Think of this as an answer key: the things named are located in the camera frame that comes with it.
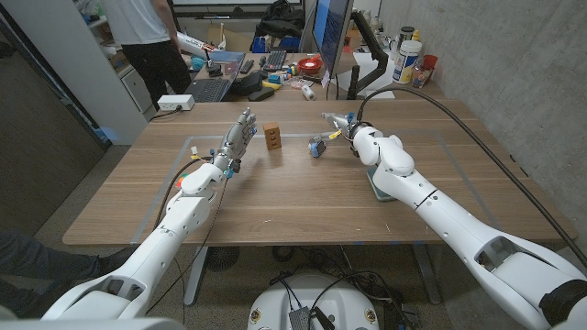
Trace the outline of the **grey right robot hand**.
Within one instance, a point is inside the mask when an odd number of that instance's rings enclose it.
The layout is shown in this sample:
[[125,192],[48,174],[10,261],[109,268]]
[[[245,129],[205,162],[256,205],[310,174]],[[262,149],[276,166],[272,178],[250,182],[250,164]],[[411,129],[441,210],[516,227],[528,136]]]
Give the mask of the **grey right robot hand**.
[[368,126],[367,123],[359,121],[352,112],[347,115],[322,113],[321,117],[326,119],[333,131],[311,137],[310,143],[333,141],[338,138],[352,141],[360,128]]

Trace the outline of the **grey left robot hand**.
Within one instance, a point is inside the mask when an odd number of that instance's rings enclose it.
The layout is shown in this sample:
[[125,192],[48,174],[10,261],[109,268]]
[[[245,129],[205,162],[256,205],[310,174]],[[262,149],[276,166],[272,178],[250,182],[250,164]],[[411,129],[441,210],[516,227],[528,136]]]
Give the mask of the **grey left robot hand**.
[[213,157],[213,164],[222,171],[232,170],[238,173],[241,159],[256,133],[256,116],[247,107],[224,135],[221,146]]

